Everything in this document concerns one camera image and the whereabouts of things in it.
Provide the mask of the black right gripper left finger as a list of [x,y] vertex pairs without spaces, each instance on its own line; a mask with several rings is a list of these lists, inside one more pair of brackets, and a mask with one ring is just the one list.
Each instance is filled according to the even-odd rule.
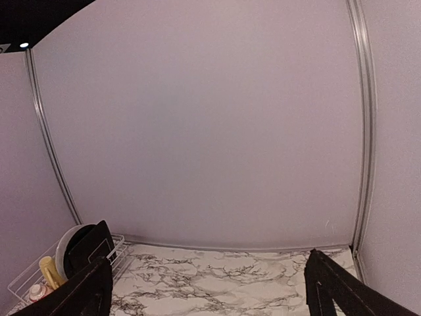
[[106,257],[98,257],[61,287],[14,315],[109,315],[112,289],[111,264]]

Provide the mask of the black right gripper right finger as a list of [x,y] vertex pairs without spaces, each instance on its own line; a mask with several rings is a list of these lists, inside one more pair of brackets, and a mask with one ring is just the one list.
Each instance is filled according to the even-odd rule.
[[310,251],[305,265],[306,303],[312,316],[416,314],[363,284],[320,250]]

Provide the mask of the yellow ceramic mug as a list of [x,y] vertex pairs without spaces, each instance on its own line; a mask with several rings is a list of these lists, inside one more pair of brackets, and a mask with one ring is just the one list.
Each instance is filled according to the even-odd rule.
[[66,282],[62,276],[60,276],[55,265],[55,260],[51,256],[45,256],[39,260],[39,269],[44,279],[53,290],[58,289]]

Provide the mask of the red patterned white bowl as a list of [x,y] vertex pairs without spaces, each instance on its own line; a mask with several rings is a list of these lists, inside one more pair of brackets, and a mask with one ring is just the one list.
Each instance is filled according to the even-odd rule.
[[45,284],[34,284],[28,292],[28,297],[31,302],[39,301],[40,299],[46,297],[50,293],[52,293],[53,290]]

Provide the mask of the pale green round plate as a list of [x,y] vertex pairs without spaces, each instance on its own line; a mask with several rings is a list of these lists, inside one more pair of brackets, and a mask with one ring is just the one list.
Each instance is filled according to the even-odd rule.
[[68,277],[65,272],[65,263],[66,263],[66,253],[67,248],[73,248],[74,244],[77,244],[93,227],[95,224],[79,224],[72,227],[68,230],[62,238],[59,240],[59,243],[55,251],[55,266],[59,276],[63,280],[68,280]]

